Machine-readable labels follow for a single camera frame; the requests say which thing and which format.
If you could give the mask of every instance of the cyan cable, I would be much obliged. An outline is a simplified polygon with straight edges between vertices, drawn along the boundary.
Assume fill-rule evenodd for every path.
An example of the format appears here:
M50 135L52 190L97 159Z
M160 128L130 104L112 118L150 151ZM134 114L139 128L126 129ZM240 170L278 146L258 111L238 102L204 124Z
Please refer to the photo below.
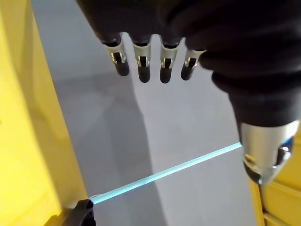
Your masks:
M100 202L103 202L105 200L108 200L110 198L113 198L117 195L120 195L120 194L123 194L125 192L128 192L128 191L131 191L135 188L138 188L138 187L141 187L145 184L148 184L150 182L153 182L155 180L158 180L158 179L161 179L163 177L166 177L168 175L171 175L175 172L178 172L178 171L181 171L183 169L186 169L190 166L194 166L196 164L199 164L201 162L204 162L204 161L207 161L209 159L212 159L216 156L219 156L221 154L225 154L227 152L230 152L230 151L233 151L237 148L240 148L241 147L241 144L240 143L236 143L236 144L232 144L230 146L227 146L227 147L224 147L224 148L221 148L215 152L211 152L209 154L205 154L203 156L200 156L198 158L195 158L195 159L192 159L192 160L189 160L187 162L184 162L184 163L181 163L179 165L176 165L174 167L171 167L169 169L166 169L164 171L161 171L159 173L155 173L151 176L148 176L148 177L145 177L145 178L142 178L140 180L137 180L133 183L130 183L128 185L124 185L122 187L119 187L119 188L116 188L114 190L111 190L109 192L106 192L106 193L103 193L103 194L96 194L96 195L93 195L90 199L91 201L94 203L94 204L98 204Z

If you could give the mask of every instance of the silver metal cylinder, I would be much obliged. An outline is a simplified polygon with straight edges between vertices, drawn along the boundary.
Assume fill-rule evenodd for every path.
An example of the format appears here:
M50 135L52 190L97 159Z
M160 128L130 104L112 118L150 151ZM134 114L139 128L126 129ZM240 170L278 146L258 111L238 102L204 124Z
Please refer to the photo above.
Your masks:
M288 147L282 147L298 130L299 120L284 126L260 127L241 124L241 139L244 149L244 164L260 175L258 184L270 182L291 156Z
M111 57L111 60L113 61L113 63L118 64L118 59L116 58L116 53L118 53L120 55L121 58L121 63L125 63L126 61L126 50L124 48L123 45L123 41L121 40L120 44L114 47L110 47L110 46L106 46L107 52Z
M147 46L137 46L135 44L133 44L134 47L134 53L135 53L135 58L137 61L137 64L139 67L141 67L141 57L145 57L146 58L146 67L148 67L150 65L151 62L151 43L149 43Z
M170 66L172 68L174 65L175 57L177 55L178 47L176 48L165 48L161 45L161 67L165 68L166 59L170 59Z
M192 50L192 49L187 49L184 65L186 67L188 67L190 60L195 59L196 60L195 64L191 67L192 69L194 69L198 65L199 56L204 52L205 52L205 50L204 51L196 51L196 50Z

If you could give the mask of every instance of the yellow panel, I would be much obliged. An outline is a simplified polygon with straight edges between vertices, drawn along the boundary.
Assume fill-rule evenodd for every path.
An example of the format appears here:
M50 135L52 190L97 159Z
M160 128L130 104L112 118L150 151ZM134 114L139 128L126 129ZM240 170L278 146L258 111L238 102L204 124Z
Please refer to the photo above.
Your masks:
M275 224L273 224L273 223L271 223L271 222L269 222L269 221L267 221L265 225L266 225L266 226L278 226L278 225L275 225Z
M292 225L301 225L301 192L272 182L262 189L265 210L279 220Z
M0 55L0 225L40 226L87 194L29 0L0 0Z
M255 221L257 226L264 226L263 211L261 205L261 197L259 192L259 187L251 179L249 179L249 186L252 195L252 203L255 214Z
M278 218L276 218L275 216L265 213L264 214L264 219L265 219L265 223L266 225L270 225L270 226L289 226L288 224L282 222L281 220L279 220Z

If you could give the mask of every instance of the black clip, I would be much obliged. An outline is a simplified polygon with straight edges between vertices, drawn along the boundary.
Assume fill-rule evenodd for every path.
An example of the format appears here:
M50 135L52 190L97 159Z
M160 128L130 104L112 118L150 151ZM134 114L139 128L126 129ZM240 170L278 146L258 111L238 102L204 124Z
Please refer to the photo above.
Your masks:
M79 200L63 221L63 226L96 226L93 202L90 199Z

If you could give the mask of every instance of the robotic hand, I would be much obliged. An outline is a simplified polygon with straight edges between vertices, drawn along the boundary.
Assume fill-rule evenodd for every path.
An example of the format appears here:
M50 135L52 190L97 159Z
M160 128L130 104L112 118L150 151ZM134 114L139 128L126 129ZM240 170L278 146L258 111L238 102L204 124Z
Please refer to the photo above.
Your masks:
M301 1L78 0L118 73L129 73L121 32L129 33L142 82L150 79L150 38L161 36L160 80L168 83L177 47L188 48L181 77L198 60L228 93L257 184L270 182L292 154L301 114Z

